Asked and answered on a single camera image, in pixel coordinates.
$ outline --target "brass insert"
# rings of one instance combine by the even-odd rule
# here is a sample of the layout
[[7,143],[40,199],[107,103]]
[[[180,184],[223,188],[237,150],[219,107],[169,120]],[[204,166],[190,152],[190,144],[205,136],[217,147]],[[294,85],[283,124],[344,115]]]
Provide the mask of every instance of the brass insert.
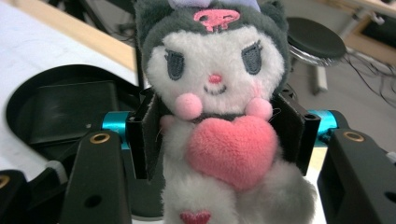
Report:
[[354,142],[364,142],[364,137],[358,133],[344,132],[344,137]]
[[0,189],[6,186],[9,182],[9,176],[8,175],[0,175]]
[[110,139],[110,135],[108,133],[99,133],[90,138],[91,143],[93,144],[102,144]]

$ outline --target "pink heart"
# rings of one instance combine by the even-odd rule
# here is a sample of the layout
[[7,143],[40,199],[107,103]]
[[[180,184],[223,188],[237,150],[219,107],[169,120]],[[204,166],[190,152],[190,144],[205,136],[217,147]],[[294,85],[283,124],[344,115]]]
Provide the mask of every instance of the pink heart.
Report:
[[274,128],[264,119],[205,119],[192,133],[187,160],[193,169],[246,190],[269,170],[277,144]]
[[185,224],[206,224],[210,217],[210,213],[207,211],[202,211],[197,214],[192,212],[183,212],[180,214],[180,218]]

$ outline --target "pink cheek pom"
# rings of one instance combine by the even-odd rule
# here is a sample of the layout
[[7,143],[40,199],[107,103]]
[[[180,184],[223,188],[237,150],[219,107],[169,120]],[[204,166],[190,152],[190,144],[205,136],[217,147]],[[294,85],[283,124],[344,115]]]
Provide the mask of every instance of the pink cheek pom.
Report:
[[250,116],[269,120],[273,116],[273,108],[268,101],[256,97],[247,104],[245,113]]
[[202,114],[201,99],[193,93],[184,93],[176,98],[176,115],[184,120],[196,119]]

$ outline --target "stuffed animal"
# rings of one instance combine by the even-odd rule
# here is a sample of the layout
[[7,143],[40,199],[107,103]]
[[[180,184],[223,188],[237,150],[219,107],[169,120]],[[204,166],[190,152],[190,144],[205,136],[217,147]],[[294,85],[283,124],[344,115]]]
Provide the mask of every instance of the stuffed animal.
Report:
[[164,116],[166,224],[310,223],[315,191],[268,122],[290,70],[280,2],[142,0],[142,66]]

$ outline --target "plush nose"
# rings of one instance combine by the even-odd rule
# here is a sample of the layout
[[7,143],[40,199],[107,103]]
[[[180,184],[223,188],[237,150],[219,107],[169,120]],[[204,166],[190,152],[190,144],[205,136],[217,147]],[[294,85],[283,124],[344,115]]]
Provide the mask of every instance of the plush nose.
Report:
[[212,84],[219,84],[222,81],[222,77],[219,74],[213,74],[209,77],[209,82]]

